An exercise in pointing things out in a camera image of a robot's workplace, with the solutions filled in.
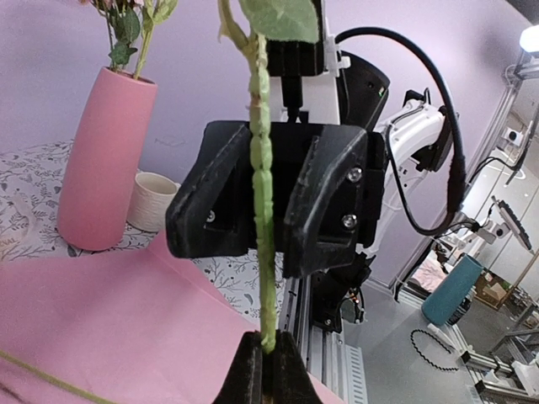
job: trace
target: pink paper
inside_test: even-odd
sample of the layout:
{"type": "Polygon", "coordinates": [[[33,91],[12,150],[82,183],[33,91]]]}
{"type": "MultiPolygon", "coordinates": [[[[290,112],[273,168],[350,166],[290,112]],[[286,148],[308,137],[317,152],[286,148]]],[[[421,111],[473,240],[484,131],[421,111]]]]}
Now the pink paper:
{"type": "MultiPolygon", "coordinates": [[[[125,404],[211,403],[254,328],[163,237],[147,250],[2,264],[0,324],[0,349],[125,404]]],[[[0,382],[33,404],[86,403],[1,359],[0,382]]]]}

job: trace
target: lavender wall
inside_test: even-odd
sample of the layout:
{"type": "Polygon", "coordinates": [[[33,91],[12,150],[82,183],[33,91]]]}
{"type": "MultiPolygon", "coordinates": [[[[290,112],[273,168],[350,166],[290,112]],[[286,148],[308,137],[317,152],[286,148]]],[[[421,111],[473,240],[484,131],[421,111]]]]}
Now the lavender wall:
{"type": "MultiPolygon", "coordinates": [[[[527,22],[503,0],[328,0],[327,9],[333,32],[388,27],[432,57],[455,96],[471,156],[493,117],[504,88],[500,74],[516,59],[527,22]]],[[[247,67],[228,41],[217,42],[218,26],[215,0],[196,0],[180,1],[172,19],[158,27],[144,74],[160,89],[141,168],[181,180],[206,122],[246,118],[247,67]]],[[[400,107],[407,89],[434,87],[426,70],[388,40],[350,40],[345,48],[391,78],[385,115],[400,107]]],[[[104,21],[91,7],[77,0],[2,0],[0,152],[72,138],[107,53],[104,21]]],[[[443,173],[418,188],[411,204],[420,223],[427,226],[438,215],[444,193],[443,173]]],[[[382,245],[375,276],[390,280],[418,242],[400,216],[382,245]]]]}

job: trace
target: white ceramic pot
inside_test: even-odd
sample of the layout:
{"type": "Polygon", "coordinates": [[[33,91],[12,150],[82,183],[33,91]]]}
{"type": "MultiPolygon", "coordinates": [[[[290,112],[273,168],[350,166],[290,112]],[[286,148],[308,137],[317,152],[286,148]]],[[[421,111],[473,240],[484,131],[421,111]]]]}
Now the white ceramic pot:
{"type": "Polygon", "coordinates": [[[137,229],[158,232],[165,228],[165,213],[178,192],[179,183],[155,173],[138,173],[127,222],[137,229]]]}

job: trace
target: metal bolt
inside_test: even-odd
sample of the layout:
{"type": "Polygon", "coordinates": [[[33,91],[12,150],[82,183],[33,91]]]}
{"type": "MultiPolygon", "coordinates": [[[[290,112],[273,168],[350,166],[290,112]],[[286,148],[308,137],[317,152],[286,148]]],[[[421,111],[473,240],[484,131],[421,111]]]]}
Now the metal bolt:
{"type": "Polygon", "coordinates": [[[213,221],[215,221],[215,219],[216,219],[216,212],[214,212],[213,210],[210,210],[210,213],[208,214],[208,218],[205,221],[207,221],[208,223],[212,223],[213,221]]]}
{"type": "Polygon", "coordinates": [[[363,170],[360,167],[354,167],[350,171],[348,171],[348,174],[346,174],[346,178],[351,183],[357,183],[361,179],[362,173],[363,170]]]}
{"type": "Polygon", "coordinates": [[[352,230],[357,225],[357,216],[344,215],[342,222],[344,227],[346,227],[348,230],[352,230]]]}

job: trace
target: patterned fabric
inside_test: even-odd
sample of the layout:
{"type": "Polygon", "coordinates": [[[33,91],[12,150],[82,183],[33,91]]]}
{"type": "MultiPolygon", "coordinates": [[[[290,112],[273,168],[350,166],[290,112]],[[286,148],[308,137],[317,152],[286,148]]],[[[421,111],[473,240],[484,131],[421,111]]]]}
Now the patterned fabric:
{"type": "MultiPolygon", "coordinates": [[[[71,141],[56,142],[0,155],[0,261],[75,258],[95,253],[68,245],[56,229],[61,181],[71,146],[71,141]],[[31,210],[33,217],[29,219],[25,210],[31,210]]],[[[144,248],[154,236],[154,233],[125,224],[122,241],[111,250],[144,248]]],[[[281,268],[282,257],[278,256],[276,261],[281,268]]],[[[202,258],[195,259],[194,263],[232,307],[250,321],[259,322],[259,271],[255,251],[239,258],[202,258]]],[[[277,278],[280,308],[284,292],[280,271],[277,278]]]]}

